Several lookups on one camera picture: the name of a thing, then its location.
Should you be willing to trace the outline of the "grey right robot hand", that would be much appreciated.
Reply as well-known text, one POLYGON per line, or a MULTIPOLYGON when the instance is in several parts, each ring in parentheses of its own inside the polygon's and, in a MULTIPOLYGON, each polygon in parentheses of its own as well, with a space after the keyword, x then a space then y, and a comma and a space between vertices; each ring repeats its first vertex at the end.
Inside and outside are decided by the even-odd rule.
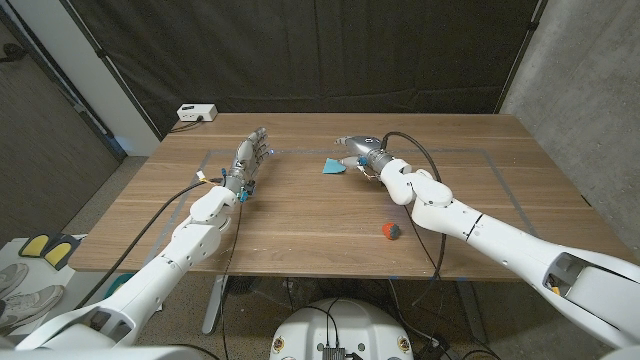
POLYGON ((368 168, 378 175, 394 159, 375 137, 344 136, 338 138, 335 143, 345 146, 348 150, 349 156, 339 160, 339 163, 347 168, 368 168))

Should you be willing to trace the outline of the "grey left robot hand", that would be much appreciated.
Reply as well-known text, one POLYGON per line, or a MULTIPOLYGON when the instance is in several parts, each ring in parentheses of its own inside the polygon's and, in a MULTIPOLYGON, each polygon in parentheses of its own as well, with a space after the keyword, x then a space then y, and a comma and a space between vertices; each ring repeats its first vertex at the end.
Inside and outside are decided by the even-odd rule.
POLYGON ((254 192, 255 178, 260 165, 274 153, 267 138, 267 130, 264 127, 258 127, 239 144, 236 150, 225 176, 224 187, 238 197, 244 193, 251 195, 254 192))

